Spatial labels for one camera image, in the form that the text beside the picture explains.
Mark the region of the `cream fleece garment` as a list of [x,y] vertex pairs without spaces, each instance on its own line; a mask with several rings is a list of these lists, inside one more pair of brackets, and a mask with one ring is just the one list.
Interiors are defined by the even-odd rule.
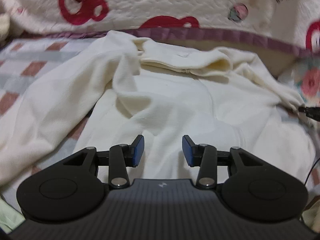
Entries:
[[296,112],[303,103],[254,53],[111,31],[35,80],[1,117],[1,184],[53,152],[86,115],[76,150],[103,151],[144,135],[145,155],[131,178],[195,178],[181,153],[187,134],[223,151],[239,146],[305,180],[315,147],[277,110]]

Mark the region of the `floral bed sheet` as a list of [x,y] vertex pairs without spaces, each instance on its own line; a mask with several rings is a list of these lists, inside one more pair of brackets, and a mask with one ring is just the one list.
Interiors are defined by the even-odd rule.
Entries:
[[304,101],[300,107],[319,107],[319,55],[297,60],[277,80],[298,92]]

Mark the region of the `light green cloth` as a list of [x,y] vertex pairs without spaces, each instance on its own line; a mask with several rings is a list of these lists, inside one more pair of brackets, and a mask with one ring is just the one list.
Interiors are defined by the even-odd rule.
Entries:
[[0,198],[0,226],[5,233],[10,233],[25,221],[21,213]]

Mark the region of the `bear print quilt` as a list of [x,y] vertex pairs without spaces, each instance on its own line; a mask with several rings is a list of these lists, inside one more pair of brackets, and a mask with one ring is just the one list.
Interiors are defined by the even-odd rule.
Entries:
[[319,53],[319,0],[1,0],[1,12],[15,33],[185,29],[185,39]]

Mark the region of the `plaid bed blanket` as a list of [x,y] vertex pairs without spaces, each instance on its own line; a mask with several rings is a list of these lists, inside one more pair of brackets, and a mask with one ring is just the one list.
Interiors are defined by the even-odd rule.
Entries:
[[[4,115],[27,88],[38,78],[75,57],[93,38],[17,39],[1,50],[1,115]],[[1,197],[19,210],[16,199],[18,186],[36,172],[71,155],[88,117],[84,117],[51,154],[36,162],[17,179],[1,187]]]

